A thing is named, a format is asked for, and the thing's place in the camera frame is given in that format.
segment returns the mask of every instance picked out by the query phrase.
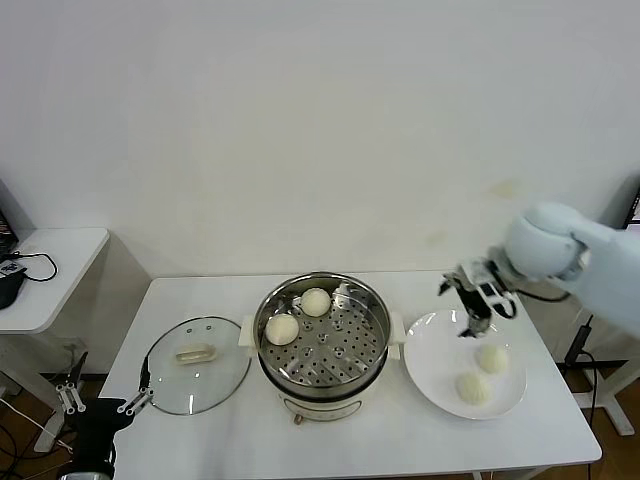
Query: white wall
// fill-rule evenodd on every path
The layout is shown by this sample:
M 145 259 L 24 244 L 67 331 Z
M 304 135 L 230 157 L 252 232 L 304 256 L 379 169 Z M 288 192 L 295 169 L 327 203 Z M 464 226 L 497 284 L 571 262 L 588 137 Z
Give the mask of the white wall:
M 5 0 L 1 178 L 152 277 L 449 267 L 539 199 L 600 217 L 640 171 L 639 14 Z

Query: black cable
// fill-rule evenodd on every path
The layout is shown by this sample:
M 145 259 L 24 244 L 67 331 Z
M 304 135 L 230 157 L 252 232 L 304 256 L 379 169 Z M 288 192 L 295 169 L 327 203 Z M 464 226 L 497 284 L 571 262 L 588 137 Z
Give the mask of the black cable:
M 598 369 L 596 368 L 596 359 L 589 352 L 582 351 L 591 359 L 593 365 L 593 395 L 591 396 L 591 414 L 589 415 L 589 428 L 593 431 L 593 416 L 596 412 L 596 395 L 598 394 Z M 587 478 L 591 480 L 591 464 L 587 465 Z
M 15 459 L 16 456 L 18 455 L 18 444 L 16 443 L 16 439 L 14 438 L 13 435 L 11 435 L 11 432 L 9 430 L 7 430 L 3 425 L 0 425 L 0 429 L 7 434 L 7 436 L 9 437 L 9 440 L 11 440 L 11 445 L 13 446 L 13 453 L 11 452 L 7 452 L 4 448 L 0 447 L 0 452 L 7 454 L 9 457 L 11 457 L 12 459 Z
M 32 253 L 29 255 L 22 255 L 20 254 L 19 258 L 33 258 L 33 257 L 45 257 L 47 260 L 49 260 L 49 263 L 51 263 L 51 266 L 53 267 L 53 273 L 47 277 L 47 278 L 33 278 L 30 277 L 29 275 L 25 274 L 25 277 L 33 282 L 48 282 L 49 280 L 52 280 L 57 274 L 58 274 L 58 266 L 56 265 L 56 262 L 53 261 L 53 259 L 49 256 L 48 253 Z
M 53 412 L 47 417 L 47 419 L 43 423 L 46 424 L 51 417 L 53 417 Z M 27 450 L 29 450 L 29 447 L 31 446 L 31 444 L 36 441 L 36 439 L 40 436 L 41 433 L 42 432 L 40 431 L 40 429 L 36 430 L 36 433 L 33 434 L 33 437 L 31 437 L 31 440 L 29 440 L 29 443 L 27 443 L 27 445 L 22 449 L 22 451 L 20 452 L 20 455 L 17 458 L 14 458 L 13 462 L 11 462 L 11 466 L 4 472 L 2 477 L 0 477 L 0 480 L 9 480 L 11 476 L 14 476 L 14 477 L 17 476 L 19 478 L 22 478 L 22 476 L 15 473 L 14 470 L 16 469 L 20 461 L 25 458 L 25 453 L 27 453 Z
M 2 476 L 2 478 L 11 478 L 11 477 L 16 477 L 16 478 L 24 478 L 22 475 L 20 475 L 19 473 L 16 472 L 10 472 L 9 470 L 0 470 L 0 473 L 4 473 L 4 475 Z
M 541 297 L 540 295 L 536 295 L 535 293 L 525 292 L 524 290 L 516 290 L 516 292 L 524 295 L 525 297 L 533 298 L 534 300 L 538 300 L 539 302 L 547 302 L 547 303 L 560 303 L 564 302 L 567 298 L 571 296 L 569 292 L 560 295 L 559 297 L 549 298 L 549 297 Z

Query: table leg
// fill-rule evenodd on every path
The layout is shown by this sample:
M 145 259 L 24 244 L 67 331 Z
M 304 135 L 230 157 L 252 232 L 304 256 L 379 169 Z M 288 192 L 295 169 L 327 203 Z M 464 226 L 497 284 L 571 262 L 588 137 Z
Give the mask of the table leg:
M 536 467 L 524 470 L 503 470 L 496 474 L 497 480 L 531 480 L 536 475 L 540 475 L 549 467 Z
M 55 387 L 38 373 L 37 367 L 32 365 L 32 362 L 27 357 L 20 355 L 15 347 L 2 336 L 0 336 L 0 370 L 54 410 L 55 413 L 49 419 L 45 428 L 57 435 L 64 424 L 64 414 Z M 40 450 L 36 448 L 34 450 L 36 452 L 47 452 L 52 445 L 53 438 L 51 435 L 42 433 L 36 443 L 37 448 L 40 448 Z
M 593 370 L 583 370 L 589 383 L 593 385 Z M 598 375 L 598 393 L 596 396 L 596 408 L 602 407 L 609 415 L 611 423 L 616 427 L 620 436 L 634 435 L 635 430 L 627 418 L 624 410 L 616 400 L 616 395 L 629 386 L 634 380 L 640 377 L 640 359 L 629 360 L 622 367 L 612 373 L 606 380 Z M 593 391 L 586 393 L 574 393 L 580 408 L 591 408 L 593 401 Z

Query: metal stand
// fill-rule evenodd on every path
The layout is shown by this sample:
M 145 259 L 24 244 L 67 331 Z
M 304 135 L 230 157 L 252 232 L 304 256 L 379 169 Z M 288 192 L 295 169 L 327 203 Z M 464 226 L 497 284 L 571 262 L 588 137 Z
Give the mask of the metal stand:
M 593 386 L 593 371 L 592 369 L 583 370 L 585 377 L 589 380 L 589 383 Z M 628 387 L 633 381 L 640 377 L 640 359 L 629 360 L 622 367 L 616 370 L 606 380 L 602 378 L 600 373 L 598 375 L 598 394 L 596 397 L 596 408 L 602 407 L 609 415 L 611 423 L 616 427 L 618 434 L 621 436 L 634 435 L 636 432 L 629 422 L 629 419 L 622 410 L 622 407 L 616 400 L 616 395 L 623 389 Z M 586 393 L 574 393 L 578 406 L 580 408 L 591 408 L 591 402 L 593 401 L 593 391 Z
M 49 406 L 49 408 L 51 408 L 51 410 L 55 411 L 55 414 L 51 419 L 49 419 L 45 428 L 54 435 L 60 433 L 64 423 L 64 412 L 60 407 L 60 401 L 58 400 L 56 389 L 39 373 L 37 373 L 37 366 L 31 365 L 28 357 L 17 352 L 16 349 L 9 342 L 4 341 L 1 336 L 0 367 L 2 368 L 3 373 L 14 379 L 34 397 L 44 402 Z M 51 450 L 52 445 L 53 438 L 51 435 L 43 432 L 36 442 L 34 451 L 48 452 Z

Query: cable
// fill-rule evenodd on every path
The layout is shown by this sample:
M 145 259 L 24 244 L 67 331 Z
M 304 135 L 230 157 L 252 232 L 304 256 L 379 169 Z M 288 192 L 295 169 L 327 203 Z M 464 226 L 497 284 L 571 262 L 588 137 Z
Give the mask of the cable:
M 45 432 L 46 434 L 50 435 L 51 438 L 53 438 L 54 440 L 56 439 L 56 435 L 54 435 L 53 433 L 51 433 L 49 430 L 47 430 L 46 428 L 44 428 L 42 425 L 40 425 L 38 422 L 36 422 L 35 420 L 33 420 L 31 417 L 29 417 L 28 415 L 25 415 L 24 413 L 22 413 L 20 410 L 16 409 L 13 405 L 11 405 L 9 402 L 7 402 L 4 398 L 0 398 L 0 402 L 4 403 L 7 407 L 9 407 L 11 410 L 13 410 L 15 413 L 17 413 L 18 415 L 20 415 L 23 418 L 26 418 L 27 420 L 29 420 L 31 423 L 33 423 L 36 427 L 38 427 L 40 430 L 42 430 L 43 432 Z M 64 443 L 62 440 L 56 440 L 56 443 L 58 445 L 60 445 L 61 447 L 64 447 L 67 449 L 67 451 L 69 453 L 73 453 L 73 449 L 67 445 L 66 443 Z
M 49 280 L 52 280 L 58 274 L 58 266 L 56 265 L 56 262 L 54 262 L 53 259 L 49 256 L 48 253 L 29 253 L 29 254 L 23 255 L 18 250 L 16 250 L 13 253 L 8 253 L 4 255 L 2 258 L 3 260 L 16 260 L 19 258 L 35 258 L 35 257 L 45 257 L 47 260 L 49 260 L 49 263 L 53 267 L 53 273 L 47 278 L 33 278 L 25 274 L 25 278 L 33 282 L 48 282 Z
M 524 290 L 516 290 L 516 292 L 524 295 L 525 297 L 533 298 L 534 300 L 538 300 L 539 302 L 547 302 L 547 303 L 560 303 L 564 302 L 567 298 L 571 296 L 569 292 L 560 295 L 555 298 L 541 297 L 540 295 L 536 295 L 535 293 L 525 292 Z
M 596 396 L 598 394 L 598 369 L 596 367 L 596 359 L 589 352 L 582 351 L 591 359 L 593 366 L 593 395 L 591 396 L 591 413 L 589 414 L 589 428 L 593 431 L 593 416 L 596 412 Z M 591 480 L 591 464 L 587 465 L 587 478 Z
M 33 437 L 31 437 L 31 440 L 29 440 L 29 443 L 27 443 L 27 445 L 22 449 L 22 452 L 20 452 L 20 456 L 18 458 L 14 459 L 13 462 L 11 462 L 11 466 L 9 467 L 8 470 L 6 470 L 4 472 L 2 477 L 0 477 L 0 480 L 5 480 L 5 479 L 8 480 L 8 479 L 11 478 L 12 475 L 14 477 L 18 475 L 17 473 L 14 472 L 14 470 L 16 469 L 18 464 L 20 463 L 20 460 L 22 460 L 22 458 L 24 457 L 24 454 L 27 452 L 27 450 L 29 449 L 31 444 L 36 440 L 36 438 L 38 438 L 39 434 L 40 434 L 40 432 L 38 430 L 36 430 L 36 433 L 33 435 Z
M 0 470 L 0 473 L 4 474 L 2 478 L 16 477 L 16 478 L 24 479 L 24 477 L 22 475 L 20 475 L 19 473 L 10 472 L 9 470 Z
M 9 440 L 11 440 L 11 445 L 13 446 L 13 453 L 7 452 L 4 448 L 0 447 L 0 451 L 9 455 L 9 457 L 15 459 L 18 455 L 18 444 L 16 443 L 16 439 L 11 435 L 11 432 L 7 430 L 3 425 L 0 425 L 0 429 L 7 434 Z

